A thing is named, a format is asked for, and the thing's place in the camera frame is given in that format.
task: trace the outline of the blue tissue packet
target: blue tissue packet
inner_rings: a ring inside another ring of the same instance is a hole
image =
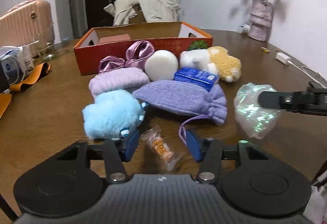
[[[196,68],[183,67],[175,73],[174,80],[180,82],[189,82],[203,87],[210,91],[219,76]]]

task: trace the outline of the satin hair bow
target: satin hair bow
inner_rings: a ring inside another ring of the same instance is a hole
[[[107,56],[100,61],[99,74],[107,73],[124,67],[138,67],[144,70],[145,62],[153,55],[154,47],[149,41],[138,41],[126,51],[126,61],[123,58]]]

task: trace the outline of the ribbed suitcase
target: ribbed suitcase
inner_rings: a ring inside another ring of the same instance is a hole
[[[0,17],[0,46],[22,46],[49,34],[43,41],[54,42],[50,3],[35,0]],[[31,46],[32,55],[37,55]]]

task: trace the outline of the brown table surface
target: brown table surface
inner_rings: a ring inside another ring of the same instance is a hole
[[[275,60],[276,47],[255,41],[230,31],[208,30],[214,45],[221,45],[242,61],[242,77],[235,83],[221,82],[228,102],[228,116],[222,126],[208,120],[191,122],[202,137],[222,139],[226,144],[236,144],[246,135],[234,119],[233,98],[239,87],[248,82],[271,84],[276,90],[293,92],[305,90],[309,78],[296,68],[284,66]],[[73,46],[67,44],[69,53],[51,61],[52,71],[27,91],[13,95],[8,109],[0,120],[0,193],[17,212],[13,196],[17,178],[38,163],[80,139],[86,139],[83,129],[82,109],[93,103],[88,83],[93,76],[81,76],[75,60]],[[264,53],[262,46],[271,50]],[[162,110],[149,108],[140,132],[160,125],[162,135],[175,151],[185,156],[172,173],[196,175],[199,165],[192,160],[186,147],[178,138],[178,128],[187,117],[176,116]],[[327,157],[327,118],[284,112],[272,133],[263,140],[250,139],[263,150],[302,172],[312,179]],[[222,173],[233,168],[233,162],[222,162]],[[103,162],[92,161],[91,167],[105,176]],[[140,142],[131,162],[125,164],[127,173],[164,172],[151,151]],[[0,223],[10,223],[0,212]]]

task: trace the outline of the vase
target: vase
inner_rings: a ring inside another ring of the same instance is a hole
[[[265,42],[267,38],[267,28],[271,26],[272,3],[264,0],[252,0],[250,21],[252,25],[248,36]]]

